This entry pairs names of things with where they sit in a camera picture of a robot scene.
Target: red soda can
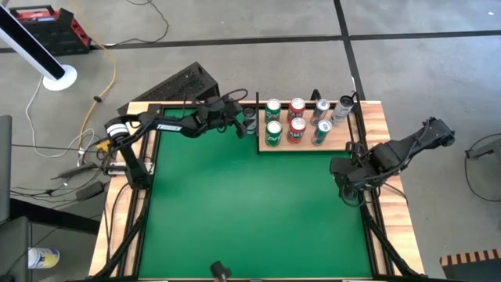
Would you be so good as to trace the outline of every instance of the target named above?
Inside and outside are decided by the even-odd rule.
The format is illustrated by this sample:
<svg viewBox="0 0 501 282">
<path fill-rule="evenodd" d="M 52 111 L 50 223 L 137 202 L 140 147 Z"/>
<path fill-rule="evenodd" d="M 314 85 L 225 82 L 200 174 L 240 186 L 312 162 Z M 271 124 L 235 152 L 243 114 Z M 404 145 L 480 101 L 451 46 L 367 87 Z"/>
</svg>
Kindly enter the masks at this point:
<svg viewBox="0 0 501 282">
<path fill-rule="evenodd" d="M 302 118 L 305 112 L 306 103 L 301 98 L 294 98 L 289 104 L 289 114 L 287 115 L 287 122 L 290 123 L 295 118 Z"/>
<path fill-rule="evenodd" d="M 289 124 L 289 132 L 287 133 L 287 141 L 292 144 L 297 144 L 303 138 L 306 130 L 306 121 L 302 117 L 295 117 Z"/>
</svg>

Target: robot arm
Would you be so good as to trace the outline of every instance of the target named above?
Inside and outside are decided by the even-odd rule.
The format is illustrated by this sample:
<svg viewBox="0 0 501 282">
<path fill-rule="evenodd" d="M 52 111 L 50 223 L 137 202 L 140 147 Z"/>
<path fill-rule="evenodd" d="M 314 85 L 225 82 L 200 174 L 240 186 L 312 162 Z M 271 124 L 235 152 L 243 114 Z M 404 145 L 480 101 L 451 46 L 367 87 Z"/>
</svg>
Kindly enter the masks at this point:
<svg viewBox="0 0 501 282">
<path fill-rule="evenodd" d="M 229 126 L 236 127 L 239 138 L 246 135 L 246 126 L 236 117 L 242 112 L 237 100 L 229 96 L 211 97 L 197 104 L 197 110 L 185 117 L 166 117 L 161 114 L 141 113 L 116 117 L 105 124 L 106 133 L 111 141 L 111 151 L 119 150 L 127 164 L 127 180 L 133 189 L 150 187 L 150 174 L 145 165 L 137 159 L 132 144 L 150 130 L 178 132 L 189 138 L 200 137 L 207 130 L 217 129 L 224 132 Z M 126 123 L 139 123 L 137 131 L 130 134 Z"/>
<path fill-rule="evenodd" d="M 334 176 L 344 200 L 358 201 L 363 191 L 383 185 L 398 175 L 422 150 L 454 143 L 454 131 L 442 120 L 430 117 L 417 132 L 400 140 L 390 140 L 353 160 L 333 157 L 330 174 Z"/>
</svg>

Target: green table surface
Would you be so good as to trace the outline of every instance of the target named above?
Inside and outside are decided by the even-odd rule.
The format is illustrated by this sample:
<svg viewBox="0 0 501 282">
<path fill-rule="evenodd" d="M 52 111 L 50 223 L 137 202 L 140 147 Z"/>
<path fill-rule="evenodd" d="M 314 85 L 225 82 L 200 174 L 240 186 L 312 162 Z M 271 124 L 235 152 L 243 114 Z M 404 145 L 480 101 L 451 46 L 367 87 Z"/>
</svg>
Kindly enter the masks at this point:
<svg viewBox="0 0 501 282">
<path fill-rule="evenodd" d="M 329 174 L 348 155 L 256 146 L 233 128 L 162 133 L 139 277 L 210 278 L 218 260 L 234 278 L 371 276 L 360 211 Z"/>
</svg>

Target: silver soda can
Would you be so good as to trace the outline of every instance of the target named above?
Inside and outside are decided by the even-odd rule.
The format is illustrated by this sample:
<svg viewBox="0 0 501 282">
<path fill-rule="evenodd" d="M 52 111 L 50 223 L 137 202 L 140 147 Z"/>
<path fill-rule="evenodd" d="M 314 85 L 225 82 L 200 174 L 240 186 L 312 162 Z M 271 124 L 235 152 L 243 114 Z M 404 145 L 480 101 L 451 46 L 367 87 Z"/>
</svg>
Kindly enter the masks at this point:
<svg viewBox="0 0 501 282">
<path fill-rule="evenodd" d="M 256 133 L 256 128 L 258 126 L 258 121 L 256 121 L 256 118 L 256 110 L 253 107 L 244 107 L 243 123 L 247 126 L 248 135 Z"/>
<path fill-rule="evenodd" d="M 327 114 L 330 108 L 330 103 L 326 99 L 320 99 L 316 102 L 316 107 L 313 110 L 312 118 L 310 123 L 312 125 L 317 125 Z"/>
<path fill-rule="evenodd" d="M 334 111 L 330 116 L 330 122 L 333 126 L 338 126 L 340 123 L 344 121 L 344 119 L 350 113 L 353 107 L 353 99 L 350 96 L 342 96 L 339 99 L 339 102 L 334 107 Z"/>
</svg>

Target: sprite can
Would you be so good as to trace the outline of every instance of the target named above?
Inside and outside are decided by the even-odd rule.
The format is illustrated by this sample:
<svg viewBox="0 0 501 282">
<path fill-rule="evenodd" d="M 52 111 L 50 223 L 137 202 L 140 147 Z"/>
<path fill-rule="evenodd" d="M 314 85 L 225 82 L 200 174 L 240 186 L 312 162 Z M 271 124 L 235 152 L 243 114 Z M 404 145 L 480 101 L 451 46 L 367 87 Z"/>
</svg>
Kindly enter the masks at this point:
<svg viewBox="0 0 501 282">
<path fill-rule="evenodd" d="M 268 124 L 270 121 L 279 121 L 280 120 L 280 101 L 277 99 L 270 99 L 266 103 L 265 109 L 265 122 Z"/>
<path fill-rule="evenodd" d="M 312 144 L 319 146 L 322 145 L 323 140 L 326 139 L 327 134 L 332 129 L 332 124 L 328 120 L 321 120 L 316 126 L 315 132 L 312 137 Z"/>
<path fill-rule="evenodd" d="M 266 125 L 266 145 L 278 146 L 282 139 L 282 125 L 278 121 L 270 121 Z"/>
</svg>

